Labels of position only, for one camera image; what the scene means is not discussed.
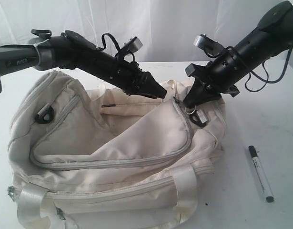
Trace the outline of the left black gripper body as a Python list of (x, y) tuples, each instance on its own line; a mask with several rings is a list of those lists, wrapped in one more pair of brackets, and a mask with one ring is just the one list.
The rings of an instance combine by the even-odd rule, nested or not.
[(127, 95), (151, 97), (143, 90), (146, 79), (137, 62), (120, 61), (112, 68), (108, 83), (122, 89)]

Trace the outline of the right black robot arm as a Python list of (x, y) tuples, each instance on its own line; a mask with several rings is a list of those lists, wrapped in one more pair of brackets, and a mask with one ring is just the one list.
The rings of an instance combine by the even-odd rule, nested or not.
[(198, 35), (194, 45), (213, 60), (206, 66), (190, 64), (187, 76), (194, 83), (183, 102), (192, 108), (216, 100), (222, 94), (239, 94), (236, 83), (266, 60), (283, 51), (293, 49), (293, 5), (283, 1), (271, 8), (252, 30), (234, 47), (223, 47), (204, 34)]

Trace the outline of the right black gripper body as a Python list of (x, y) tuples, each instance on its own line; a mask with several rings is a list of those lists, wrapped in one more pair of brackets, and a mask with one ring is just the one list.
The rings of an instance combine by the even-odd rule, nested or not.
[(206, 66), (191, 63), (185, 72), (188, 77), (203, 82), (207, 89), (220, 94), (235, 97), (240, 93), (235, 84), (241, 79), (241, 60), (235, 53), (224, 53)]

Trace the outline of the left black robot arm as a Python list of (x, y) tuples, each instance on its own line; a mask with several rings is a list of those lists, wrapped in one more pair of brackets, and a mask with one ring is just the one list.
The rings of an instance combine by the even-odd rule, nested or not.
[(97, 47), (70, 30), (59, 36), (53, 36), (51, 30), (33, 29), (31, 33), (35, 38), (28, 44), (0, 46), (0, 78), (30, 67), (38, 71), (78, 68), (120, 88), (127, 95), (152, 99), (166, 96), (166, 90), (150, 72), (144, 72), (135, 60), (128, 62), (124, 59), (127, 55), (134, 56), (142, 47), (136, 36), (121, 47), (112, 34), (105, 33), (101, 36), (103, 46)]

